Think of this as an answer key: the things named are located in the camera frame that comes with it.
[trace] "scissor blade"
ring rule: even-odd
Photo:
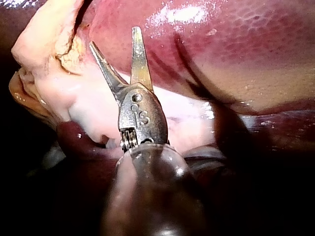
[[[132,65],[130,84],[142,83],[153,92],[146,51],[140,27],[132,27]]]
[[[90,49],[116,101],[118,102],[119,105],[121,105],[122,98],[120,98],[119,95],[121,90],[128,86],[128,84],[117,73],[117,71],[106,61],[104,55],[93,41],[90,42]]]

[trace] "engraved letters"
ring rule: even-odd
[[[133,111],[137,127],[146,125],[150,122],[150,118],[147,116],[148,112],[140,110],[138,104],[132,104],[131,110]]]

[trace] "metal jaw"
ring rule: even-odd
[[[154,95],[140,27],[132,28],[130,85],[105,60],[95,43],[90,43],[90,49],[119,106],[118,129],[124,152],[146,142],[168,143],[167,122]]]

